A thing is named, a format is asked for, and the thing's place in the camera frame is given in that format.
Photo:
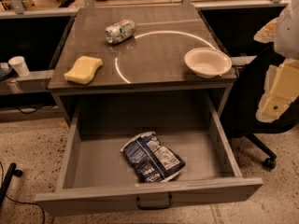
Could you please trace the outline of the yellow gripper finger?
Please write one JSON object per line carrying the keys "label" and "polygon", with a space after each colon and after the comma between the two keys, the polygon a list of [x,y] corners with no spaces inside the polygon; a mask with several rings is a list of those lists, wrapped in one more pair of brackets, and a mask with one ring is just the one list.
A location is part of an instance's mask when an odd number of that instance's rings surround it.
{"label": "yellow gripper finger", "polygon": [[271,64],[266,72],[261,98],[261,119],[279,119],[299,96],[299,61],[286,59]]}

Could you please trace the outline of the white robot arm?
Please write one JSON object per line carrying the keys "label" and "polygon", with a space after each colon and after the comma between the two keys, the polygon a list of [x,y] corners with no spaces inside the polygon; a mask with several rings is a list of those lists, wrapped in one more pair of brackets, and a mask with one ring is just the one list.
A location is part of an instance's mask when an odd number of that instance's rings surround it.
{"label": "white robot arm", "polygon": [[256,112],[256,118],[263,122],[279,119],[299,96],[299,0],[291,0],[278,16],[274,51],[285,60],[266,72]]}

